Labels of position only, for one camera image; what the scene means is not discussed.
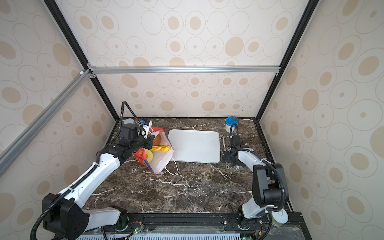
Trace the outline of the yellow ring fake bread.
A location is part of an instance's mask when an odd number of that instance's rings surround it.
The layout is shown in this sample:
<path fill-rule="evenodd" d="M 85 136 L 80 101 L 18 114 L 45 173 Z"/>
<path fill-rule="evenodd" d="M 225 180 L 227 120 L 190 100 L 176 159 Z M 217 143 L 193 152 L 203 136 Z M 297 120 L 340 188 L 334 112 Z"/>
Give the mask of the yellow ring fake bread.
<path fill-rule="evenodd" d="M 147 162 L 150 163 L 154 158 L 153 152 L 151 150 L 145 149 L 145 157 Z"/>

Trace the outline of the yellow twisted fake bread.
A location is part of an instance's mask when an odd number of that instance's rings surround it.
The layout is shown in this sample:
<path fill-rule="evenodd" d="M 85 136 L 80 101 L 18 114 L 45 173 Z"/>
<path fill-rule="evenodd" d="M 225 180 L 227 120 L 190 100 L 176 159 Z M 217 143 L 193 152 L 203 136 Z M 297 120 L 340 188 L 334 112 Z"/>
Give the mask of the yellow twisted fake bread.
<path fill-rule="evenodd" d="M 153 146 L 151 149 L 152 152 L 169 152 L 171 150 L 170 146 Z"/>

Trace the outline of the red paper gift bag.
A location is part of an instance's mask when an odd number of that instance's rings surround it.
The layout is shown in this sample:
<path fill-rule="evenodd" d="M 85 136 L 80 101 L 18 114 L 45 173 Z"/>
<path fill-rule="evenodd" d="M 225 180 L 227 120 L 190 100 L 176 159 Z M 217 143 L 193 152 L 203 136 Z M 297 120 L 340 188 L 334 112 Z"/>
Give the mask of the red paper gift bag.
<path fill-rule="evenodd" d="M 155 137 L 153 146 L 170 146 L 172 148 L 169 152 L 153 152 L 154 158 L 148 163 L 145 157 L 145 149 L 140 149 L 134 153 L 135 159 L 153 173 L 160 173 L 173 158 L 174 149 L 170 140 L 161 128 L 151 127 L 150 135 Z"/>

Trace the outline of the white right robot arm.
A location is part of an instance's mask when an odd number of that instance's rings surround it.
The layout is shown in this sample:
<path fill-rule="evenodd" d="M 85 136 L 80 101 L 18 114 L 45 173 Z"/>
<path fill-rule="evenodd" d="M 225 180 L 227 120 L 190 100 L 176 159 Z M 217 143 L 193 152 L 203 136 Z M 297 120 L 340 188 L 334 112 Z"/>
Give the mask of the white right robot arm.
<path fill-rule="evenodd" d="M 229 140 L 230 147 L 223 153 L 223 161 L 230 166 L 248 167 L 253 173 L 252 197 L 240 206 L 240 219 L 256 219 L 282 211 L 289 199 L 282 165 L 261 158 L 238 135 L 230 136 Z"/>

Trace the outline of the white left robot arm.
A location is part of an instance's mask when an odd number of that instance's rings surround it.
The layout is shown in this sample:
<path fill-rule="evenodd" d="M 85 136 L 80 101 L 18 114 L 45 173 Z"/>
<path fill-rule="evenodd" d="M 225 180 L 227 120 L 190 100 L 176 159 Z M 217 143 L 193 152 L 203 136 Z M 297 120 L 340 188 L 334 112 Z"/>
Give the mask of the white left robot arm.
<path fill-rule="evenodd" d="M 75 240 L 84 232 L 103 226 L 116 225 L 123 228 L 125 210 L 108 207 L 85 211 L 83 206 L 99 185 L 129 157 L 141 149 L 150 150 L 155 136 L 149 130 L 152 121 L 143 119 L 140 123 L 122 123 L 117 136 L 97 153 L 92 166 L 68 187 L 58 194 L 48 194 L 42 201 L 42 214 L 37 218 L 30 233 L 30 239 L 37 239 L 39 226 L 54 233 L 58 240 Z"/>

